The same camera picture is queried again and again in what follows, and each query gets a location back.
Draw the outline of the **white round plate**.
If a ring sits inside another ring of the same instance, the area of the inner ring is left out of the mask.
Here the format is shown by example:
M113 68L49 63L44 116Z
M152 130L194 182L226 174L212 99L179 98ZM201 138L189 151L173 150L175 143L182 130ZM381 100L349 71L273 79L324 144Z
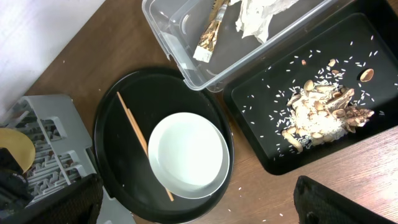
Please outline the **white round plate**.
M148 159L160 184L187 199L215 194L231 171L226 139L210 120L195 113L162 119L150 135Z

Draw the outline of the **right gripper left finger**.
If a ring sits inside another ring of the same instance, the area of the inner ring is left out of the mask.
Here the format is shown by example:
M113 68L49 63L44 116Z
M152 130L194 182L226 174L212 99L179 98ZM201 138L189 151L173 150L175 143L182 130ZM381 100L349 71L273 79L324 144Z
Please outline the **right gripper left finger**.
M80 181L1 220L1 224L96 224L103 202L103 180Z

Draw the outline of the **white paper napkin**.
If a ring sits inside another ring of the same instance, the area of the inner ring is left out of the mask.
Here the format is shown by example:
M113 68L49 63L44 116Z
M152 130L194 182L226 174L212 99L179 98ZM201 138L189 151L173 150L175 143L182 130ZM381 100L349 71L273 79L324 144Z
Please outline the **white paper napkin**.
M261 44L269 38L272 17L293 6L299 0L231 0L229 5L241 1L236 20L236 31L243 31L242 39L253 35Z

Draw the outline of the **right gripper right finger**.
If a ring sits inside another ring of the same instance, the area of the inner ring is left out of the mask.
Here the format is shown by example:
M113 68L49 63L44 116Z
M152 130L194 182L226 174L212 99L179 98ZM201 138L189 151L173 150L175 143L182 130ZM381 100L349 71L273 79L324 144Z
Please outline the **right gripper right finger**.
M300 224L394 224L304 175L297 179L294 205Z

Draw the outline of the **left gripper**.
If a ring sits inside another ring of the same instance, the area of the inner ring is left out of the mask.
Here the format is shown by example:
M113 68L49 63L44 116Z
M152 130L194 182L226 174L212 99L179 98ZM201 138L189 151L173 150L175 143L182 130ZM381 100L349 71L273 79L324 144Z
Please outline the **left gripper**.
M1 148L1 210L24 209L33 199L22 168L6 148Z

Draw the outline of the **rice and nut shell scraps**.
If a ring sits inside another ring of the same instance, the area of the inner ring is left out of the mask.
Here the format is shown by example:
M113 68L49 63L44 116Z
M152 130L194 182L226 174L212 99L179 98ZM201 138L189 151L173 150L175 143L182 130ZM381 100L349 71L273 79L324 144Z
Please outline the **rice and nut shell scraps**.
M268 163L397 125L397 59L373 32L324 34L231 92Z

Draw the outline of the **yellow plastic bowl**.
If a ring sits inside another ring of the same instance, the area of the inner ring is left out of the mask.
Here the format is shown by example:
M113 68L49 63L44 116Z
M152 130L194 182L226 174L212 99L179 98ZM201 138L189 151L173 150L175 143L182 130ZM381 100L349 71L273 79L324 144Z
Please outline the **yellow plastic bowl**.
M15 129L1 128L1 147L6 148L26 173L35 160L35 146L28 136Z

